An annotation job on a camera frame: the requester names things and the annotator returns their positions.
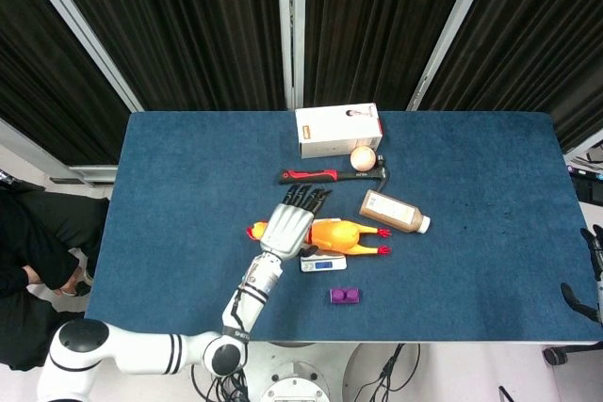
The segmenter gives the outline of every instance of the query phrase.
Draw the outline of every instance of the bottle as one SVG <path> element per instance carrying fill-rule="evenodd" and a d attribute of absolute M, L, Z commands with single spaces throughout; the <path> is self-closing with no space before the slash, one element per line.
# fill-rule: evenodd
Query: bottle
<path fill-rule="evenodd" d="M 411 204 L 369 190 L 360 206 L 360 215 L 380 221 L 406 233 L 425 233 L 431 219 Z"/>

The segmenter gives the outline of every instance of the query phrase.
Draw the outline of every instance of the product label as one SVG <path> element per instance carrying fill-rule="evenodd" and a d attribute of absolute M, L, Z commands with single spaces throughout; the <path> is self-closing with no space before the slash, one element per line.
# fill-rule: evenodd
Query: product label
<path fill-rule="evenodd" d="M 377 214 L 395 218 L 408 225 L 413 222 L 413 217 L 415 216 L 414 208 L 401 202 L 389 200 L 378 193 L 371 193 L 368 196 L 367 208 Z"/>

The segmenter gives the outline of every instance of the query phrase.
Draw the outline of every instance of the rubber chicken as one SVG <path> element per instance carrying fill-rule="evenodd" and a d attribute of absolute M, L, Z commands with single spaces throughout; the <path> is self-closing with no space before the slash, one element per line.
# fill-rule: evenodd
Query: rubber chicken
<path fill-rule="evenodd" d="M 247 235 L 253 240 L 260 240 L 266 226 L 266 221 L 258 221 L 252 227 L 247 228 Z M 389 237 L 391 232 L 382 228 L 360 225 L 348 220 L 321 219 L 315 220 L 305 242 L 316 245 L 320 249 L 337 251 L 342 254 L 389 254 L 391 248 L 364 247 L 358 242 L 360 234 L 378 234 L 381 237 Z"/>

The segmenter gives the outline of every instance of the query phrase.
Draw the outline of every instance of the white box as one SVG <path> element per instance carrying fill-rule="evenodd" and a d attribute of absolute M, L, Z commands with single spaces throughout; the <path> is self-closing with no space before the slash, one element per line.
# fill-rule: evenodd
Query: white box
<path fill-rule="evenodd" d="M 375 104 L 298 108 L 301 158 L 350 154 L 359 146 L 377 150 L 383 136 Z"/>

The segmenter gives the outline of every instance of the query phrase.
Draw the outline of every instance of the purple block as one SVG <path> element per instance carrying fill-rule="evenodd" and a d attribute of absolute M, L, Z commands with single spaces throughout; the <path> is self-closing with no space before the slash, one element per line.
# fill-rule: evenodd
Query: purple block
<path fill-rule="evenodd" d="M 334 287 L 330 292 L 331 303 L 335 305 L 358 303 L 360 301 L 360 291 L 357 287 Z"/>

